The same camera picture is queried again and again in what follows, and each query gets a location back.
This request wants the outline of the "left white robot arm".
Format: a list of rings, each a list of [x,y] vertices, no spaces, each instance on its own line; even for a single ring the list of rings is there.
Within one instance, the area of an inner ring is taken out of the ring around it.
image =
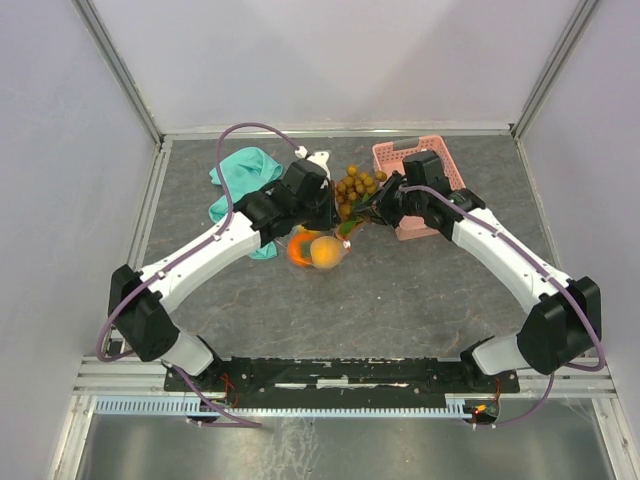
[[[243,196],[218,224],[164,259],[112,276],[109,320],[143,362],[161,360],[186,372],[198,389],[221,378],[215,352],[178,327],[171,313],[204,282],[295,227],[327,230],[339,220],[328,168],[317,151],[293,162],[284,175]]]

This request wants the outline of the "brown longan bunch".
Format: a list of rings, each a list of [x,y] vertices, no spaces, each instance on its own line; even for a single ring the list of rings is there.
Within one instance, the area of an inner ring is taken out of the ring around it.
[[[371,214],[359,208],[368,202],[386,182],[388,176],[381,170],[361,170],[356,165],[346,168],[345,176],[334,186],[340,224],[336,235],[348,238],[371,220]]]

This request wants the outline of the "orange persimmon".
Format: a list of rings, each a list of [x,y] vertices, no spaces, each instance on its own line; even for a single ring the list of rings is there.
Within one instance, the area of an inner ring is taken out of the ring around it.
[[[317,237],[317,233],[310,231],[295,233],[290,238],[287,245],[287,255],[289,260],[299,267],[311,267],[313,265],[311,244]]]

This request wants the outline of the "yellow orange peach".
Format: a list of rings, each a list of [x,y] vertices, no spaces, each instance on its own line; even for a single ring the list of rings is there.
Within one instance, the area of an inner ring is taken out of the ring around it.
[[[332,269],[345,255],[346,248],[343,242],[332,236],[320,236],[311,244],[313,266],[317,269]]]

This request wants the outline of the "clear zip top bag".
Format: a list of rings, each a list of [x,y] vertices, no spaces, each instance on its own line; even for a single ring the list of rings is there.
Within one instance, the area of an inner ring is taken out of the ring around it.
[[[354,210],[363,200],[329,200],[307,223],[296,226],[287,238],[286,254],[295,266],[331,270],[353,250],[366,219]]]

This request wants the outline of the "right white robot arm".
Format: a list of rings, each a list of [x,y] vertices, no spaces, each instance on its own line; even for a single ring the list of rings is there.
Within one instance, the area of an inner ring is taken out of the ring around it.
[[[483,340],[458,368],[467,389],[481,391],[495,375],[531,368],[550,375],[578,369],[576,358],[595,350],[596,370],[605,365],[601,343],[601,292],[588,276],[556,269],[512,235],[474,192],[456,188],[442,159],[425,150],[408,156],[363,205],[370,219],[396,227],[405,217],[424,224],[465,250],[514,296],[526,315],[519,332]]]

